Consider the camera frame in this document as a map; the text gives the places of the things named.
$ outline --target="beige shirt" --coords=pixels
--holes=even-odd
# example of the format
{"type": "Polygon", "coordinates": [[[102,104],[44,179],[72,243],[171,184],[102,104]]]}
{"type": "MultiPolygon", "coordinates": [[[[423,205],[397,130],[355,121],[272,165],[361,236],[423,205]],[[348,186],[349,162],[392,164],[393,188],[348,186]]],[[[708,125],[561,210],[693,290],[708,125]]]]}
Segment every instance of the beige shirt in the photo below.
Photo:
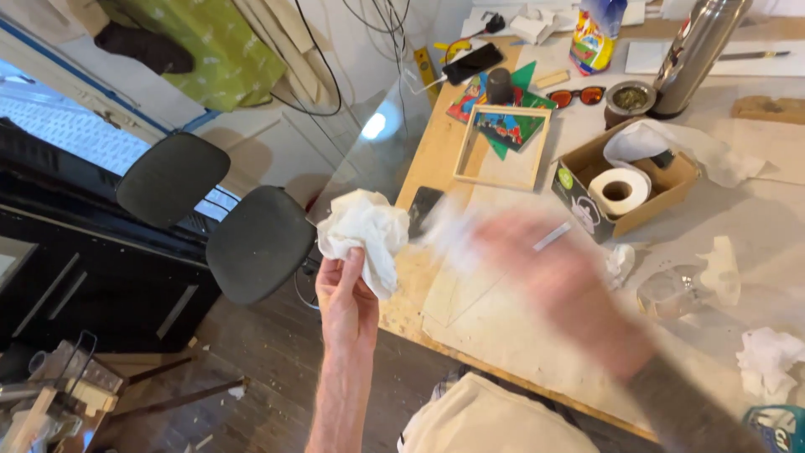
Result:
{"type": "Polygon", "coordinates": [[[472,373],[414,414],[402,438],[401,453],[598,452],[557,413],[472,373]]]}

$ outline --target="office chair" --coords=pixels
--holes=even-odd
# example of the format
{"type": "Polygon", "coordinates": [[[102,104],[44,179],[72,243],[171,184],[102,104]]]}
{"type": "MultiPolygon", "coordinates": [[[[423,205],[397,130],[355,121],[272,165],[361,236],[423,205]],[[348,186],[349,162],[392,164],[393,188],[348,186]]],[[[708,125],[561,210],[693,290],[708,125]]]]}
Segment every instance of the office chair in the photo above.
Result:
{"type": "MultiPolygon", "coordinates": [[[[146,151],[118,183],[118,204],[167,228],[193,212],[229,171],[219,147],[180,132],[146,151]]],[[[224,217],[207,242],[207,264],[227,298],[248,305],[271,295],[305,262],[316,228],[284,190],[264,185],[224,217]]]]}

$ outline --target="knife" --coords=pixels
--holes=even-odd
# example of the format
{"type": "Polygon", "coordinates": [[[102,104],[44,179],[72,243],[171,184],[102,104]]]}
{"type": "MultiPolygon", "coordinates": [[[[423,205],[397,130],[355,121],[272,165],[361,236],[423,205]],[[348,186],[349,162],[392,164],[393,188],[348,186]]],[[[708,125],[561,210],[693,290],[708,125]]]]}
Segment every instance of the knife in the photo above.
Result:
{"type": "Polygon", "coordinates": [[[755,58],[775,58],[776,56],[786,56],[790,54],[791,51],[788,50],[782,52],[760,51],[760,52],[727,53],[718,57],[718,61],[752,60],[755,58]]]}

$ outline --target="cardboard box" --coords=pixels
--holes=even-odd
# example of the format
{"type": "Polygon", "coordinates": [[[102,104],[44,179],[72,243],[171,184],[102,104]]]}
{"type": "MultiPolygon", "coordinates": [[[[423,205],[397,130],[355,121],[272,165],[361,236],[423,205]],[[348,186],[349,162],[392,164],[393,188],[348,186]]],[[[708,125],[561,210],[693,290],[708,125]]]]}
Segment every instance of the cardboard box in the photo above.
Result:
{"type": "Polygon", "coordinates": [[[642,118],[619,124],[604,134],[559,158],[551,187],[584,229],[603,243],[633,230],[655,215],[681,203],[701,176],[696,163],[682,151],[671,148],[671,162],[660,168],[652,159],[632,163],[651,179],[649,197],[637,209],[620,218],[609,218],[587,192],[590,181],[613,166],[604,159],[604,146],[613,135],[642,118]]]}

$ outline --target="sunglasses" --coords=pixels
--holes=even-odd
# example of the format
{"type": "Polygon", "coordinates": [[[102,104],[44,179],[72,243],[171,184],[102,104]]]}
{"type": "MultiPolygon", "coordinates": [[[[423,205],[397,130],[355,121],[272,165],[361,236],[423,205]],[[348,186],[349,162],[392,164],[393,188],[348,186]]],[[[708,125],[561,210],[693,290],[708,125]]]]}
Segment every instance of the sunglasses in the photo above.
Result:
{"type": "Polygon", "coordinates": [[[559,91],[554,91],[553,93],[548,94],[548,99],[556,102],[557,109],[563,109],[569,106],[570,101],[572,101],[576,96],[581,99],[582,104],[586,106],[595,106],[598,102],[601,102],[605,91],[606,88],[603,86],[588,86],[585,89],[574,89],[573,91],[569,89],[560,89],[559,91]]]}

